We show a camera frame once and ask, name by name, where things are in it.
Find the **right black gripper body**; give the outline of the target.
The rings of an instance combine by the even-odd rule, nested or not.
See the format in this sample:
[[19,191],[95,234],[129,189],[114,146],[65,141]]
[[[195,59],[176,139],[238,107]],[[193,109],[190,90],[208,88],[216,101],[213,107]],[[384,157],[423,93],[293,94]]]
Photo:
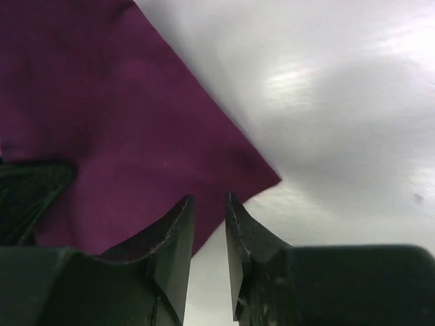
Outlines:
[[1,161],[1,246],[28,245],[34,228],[76,177],[62,160]]

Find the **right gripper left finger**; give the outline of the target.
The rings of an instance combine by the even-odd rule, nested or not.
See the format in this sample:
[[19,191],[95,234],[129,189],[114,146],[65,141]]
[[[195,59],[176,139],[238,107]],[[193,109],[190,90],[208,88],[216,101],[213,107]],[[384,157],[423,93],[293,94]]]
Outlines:
[[195,229],[193,196],[99,256],[1,249],[2,325],[181,325]]

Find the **purple surgical drape cloth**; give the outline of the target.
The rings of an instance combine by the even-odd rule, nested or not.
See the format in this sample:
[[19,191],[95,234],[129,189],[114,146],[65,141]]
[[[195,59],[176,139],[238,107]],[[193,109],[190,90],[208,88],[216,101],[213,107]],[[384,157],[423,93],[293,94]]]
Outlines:
[[100,254],[196,198],[194,249],[280,178],[134,1],[1,2],[1,153],[77,177],[35,230]]

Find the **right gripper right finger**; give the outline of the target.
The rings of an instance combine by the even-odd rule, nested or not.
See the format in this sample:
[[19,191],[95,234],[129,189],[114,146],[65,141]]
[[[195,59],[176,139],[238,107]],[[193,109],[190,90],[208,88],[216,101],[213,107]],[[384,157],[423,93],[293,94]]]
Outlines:
[[240,325],[433,325],[434,257],[414,245],[294,247],[226,197]]

